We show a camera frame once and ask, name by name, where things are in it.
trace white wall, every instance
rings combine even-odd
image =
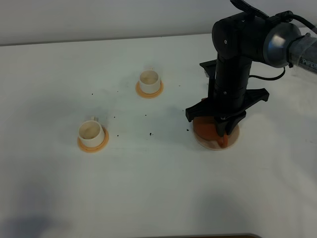
[[[317,22],[315,0],[247,2]],[[206,33],[238,12],[229,0],[1,0],[0,44]]]

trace black cable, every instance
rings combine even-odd
[[[256,76],[256,75],[249,75],[249,78],[259,78],[259,79],[262,79],[262,80],[274,81],[274,80],[278,80],[278,79],[280,79],[281,77],[283,77],[284,74],[285,74],[285,67],[284,67],[283,72],[282,72],[279,76],[274,77],[274,78],[265,78],[265,77]]]
[[[312,31],[314,31],[317,34],[317,30],[315,29],[316,27],[311,24],[309,21],[307,21],[305,18],[295,15],[295,14],[288,14],[286,16],[283,17],[284,20],[287,19],[295,19],[301,23],[303,23],[305,26],[307,26],[309,29],[311,29]]]

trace white cup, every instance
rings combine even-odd
[[[105,139],[105,132],[95,117],[85,121],[78,129],[78,137],[87,147],[96,147]]]
[[[142,92],[147,94],[156,93],[160,89],[160,78],[154,70],[147,70],[141,73],[139,84]]]

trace table surface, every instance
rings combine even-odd
[[[317,84],[290,69],[250,78],[269,101],[210,151],[184,110],[207,96],[199,63],[215,58],[210,35],[1,47],[0,237],[315,237]],[[164,91],[143,99],[150,67]],[[109,132],[96,154],[76,143],[91,116]]]

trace white mug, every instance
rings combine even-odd
[[[160,89],[160,78],[154,70],[147,70],[141,73],[139,84],[142,92],[147,94],[156,93]]]
[[[96,147],[105,139],[105,132],[96,117],[85,121],[78,129],[78,137],[87,147]]]

